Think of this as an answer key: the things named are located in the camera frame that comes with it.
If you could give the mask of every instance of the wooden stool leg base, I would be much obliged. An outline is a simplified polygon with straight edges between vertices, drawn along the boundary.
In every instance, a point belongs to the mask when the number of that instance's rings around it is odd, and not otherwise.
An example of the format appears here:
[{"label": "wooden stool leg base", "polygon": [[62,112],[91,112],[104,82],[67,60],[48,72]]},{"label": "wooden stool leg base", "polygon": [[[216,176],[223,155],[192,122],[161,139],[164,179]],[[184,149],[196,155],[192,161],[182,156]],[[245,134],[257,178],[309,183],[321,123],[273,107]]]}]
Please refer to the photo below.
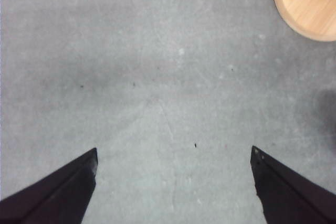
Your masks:
[{"label": "wooden stool leg base", "polygon": [[336,41],[336,0],[275,0],[284,21],[313,40]]}]

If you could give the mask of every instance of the round wooden base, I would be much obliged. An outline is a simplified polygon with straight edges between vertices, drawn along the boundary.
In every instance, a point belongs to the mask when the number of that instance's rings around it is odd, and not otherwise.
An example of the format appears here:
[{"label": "round wooden base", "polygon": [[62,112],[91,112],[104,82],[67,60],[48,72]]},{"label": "round wooden base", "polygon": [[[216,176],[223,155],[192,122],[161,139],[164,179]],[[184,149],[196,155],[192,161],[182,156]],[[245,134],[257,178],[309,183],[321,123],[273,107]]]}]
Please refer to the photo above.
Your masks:
[{"label": "round wooden base", "polygon": [[275,0],[280,15],[295,31],[319,41],[336,40],[336,0]]}]

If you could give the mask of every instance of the concrete surface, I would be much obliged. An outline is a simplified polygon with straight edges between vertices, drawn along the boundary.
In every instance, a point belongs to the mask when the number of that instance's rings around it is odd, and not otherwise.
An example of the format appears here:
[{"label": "concrete surface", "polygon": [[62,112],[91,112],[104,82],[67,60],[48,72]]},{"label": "concrete surface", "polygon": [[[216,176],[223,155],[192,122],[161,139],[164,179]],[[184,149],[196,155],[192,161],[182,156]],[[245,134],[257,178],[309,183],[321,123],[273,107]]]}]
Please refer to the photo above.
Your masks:
[{"label": "concrete surface", "polygon": [[1,8],[2,197],[96,146],[84,224],[265,223],[252,144],[336,193],[336,43],[273,0]]}]

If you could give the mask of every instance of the gray concrete floor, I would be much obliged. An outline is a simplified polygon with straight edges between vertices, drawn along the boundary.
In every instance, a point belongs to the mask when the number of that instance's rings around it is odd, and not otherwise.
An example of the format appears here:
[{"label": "gray concrete floor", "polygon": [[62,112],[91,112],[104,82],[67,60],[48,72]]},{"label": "gray concrete floor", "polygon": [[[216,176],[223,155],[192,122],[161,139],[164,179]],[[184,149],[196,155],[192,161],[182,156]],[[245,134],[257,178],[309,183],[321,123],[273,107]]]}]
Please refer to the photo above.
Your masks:
[{"label": "gray concrete floor", "polygon": [[273,0],[1,5],[2,197],[96,146],[85,224],[265,223],[253,144],[336,193],[336,43]]}]

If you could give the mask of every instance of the wooden round object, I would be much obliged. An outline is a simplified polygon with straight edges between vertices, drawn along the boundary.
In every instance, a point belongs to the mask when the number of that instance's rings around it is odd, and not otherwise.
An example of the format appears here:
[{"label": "wooden round object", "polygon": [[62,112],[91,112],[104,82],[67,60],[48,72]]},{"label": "wooden round object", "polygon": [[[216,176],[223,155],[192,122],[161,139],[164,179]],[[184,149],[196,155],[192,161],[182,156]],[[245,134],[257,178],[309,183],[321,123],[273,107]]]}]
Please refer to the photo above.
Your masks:
[{"label": "wooden round object", "polygon": [[336,0],[275,0],[280,15],[295,31],[319,41],[336,40]]}]

